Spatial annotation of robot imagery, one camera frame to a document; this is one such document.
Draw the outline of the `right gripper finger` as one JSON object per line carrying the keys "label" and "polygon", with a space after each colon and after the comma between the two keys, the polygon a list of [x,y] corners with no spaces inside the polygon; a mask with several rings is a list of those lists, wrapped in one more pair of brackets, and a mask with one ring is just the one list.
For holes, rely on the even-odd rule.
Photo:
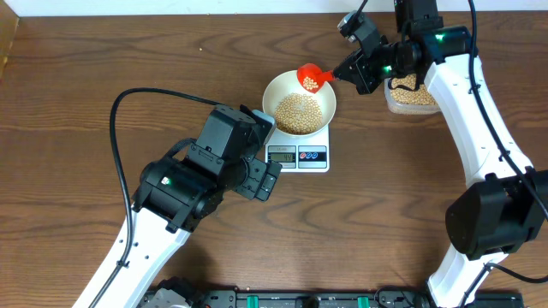
{"label": "right gripper finger", "polygon": [[352,66],[361,58],[362,50],[358,48],[350,53],[339,65],[333,69],[334,74],[346,74]]}
{"label": "right gripper finger", "polygon": [[335,68],[333,70],[333,75],[336,79],[347,81],[355,86],[360,86],[362,84],[360,71],[355,68]]}

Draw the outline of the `red plastic measuring scoop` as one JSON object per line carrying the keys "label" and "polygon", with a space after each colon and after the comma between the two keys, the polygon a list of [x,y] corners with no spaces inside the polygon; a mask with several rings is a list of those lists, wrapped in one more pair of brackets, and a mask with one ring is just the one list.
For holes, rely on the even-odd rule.
{"label": "red plastic measuring scoop", "polygon": [[335,79],[332,70],[323,71],[318,65],[307,63],[297,69],[297,80],[301,86],[311,93],[317,93],[325,83]]}

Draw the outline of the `pile of soybeans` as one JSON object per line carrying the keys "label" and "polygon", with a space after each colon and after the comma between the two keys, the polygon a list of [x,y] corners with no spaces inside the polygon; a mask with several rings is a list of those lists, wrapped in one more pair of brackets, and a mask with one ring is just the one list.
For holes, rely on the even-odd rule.
{"label": "pile of soybeans", "polygon": [[[304,86],[295,70],[278,75],[266,87],[263,110],[273,116],[277,128],[291,135],[310,135],[327,127],[335,115],[337,98],[330,84],[319,86],[305,78]],[[403,115],[429,115],[440,111],[433,96],[421,86],[417,92],[403,90],[415,82],[413,75],[396,79],[394,90],[384,90],[389,110]]]}

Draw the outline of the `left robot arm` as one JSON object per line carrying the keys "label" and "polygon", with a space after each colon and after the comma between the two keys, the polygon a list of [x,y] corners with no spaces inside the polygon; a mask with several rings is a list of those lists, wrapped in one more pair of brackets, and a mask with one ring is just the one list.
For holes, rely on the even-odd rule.
{"label": "left robot arm", "polygon": [[281,172],[257,152],[271,137],[272,116],[218,105],[197,139],[184,139],[142,171],[125,222],[77,307],[135,307],[158,272],[228,191],[266,201]]}

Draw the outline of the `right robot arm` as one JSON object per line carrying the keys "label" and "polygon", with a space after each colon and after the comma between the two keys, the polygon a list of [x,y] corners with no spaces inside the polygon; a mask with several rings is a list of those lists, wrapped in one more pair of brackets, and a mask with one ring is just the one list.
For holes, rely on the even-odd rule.
{"label": "right robot arm", "polygon": [[446,27],[433,1],[397,1],[391,43],[362,9],[338,24],[358,44],[335,67],[359,94],[414,75],[441,109],[456,144],[466,192],[446,211],[450,247],[428,278],[427,304],[463,307],[503,260],[534,240],[547,218],[547,174],[534,168],[497,110],[482,71],[476,27]]}

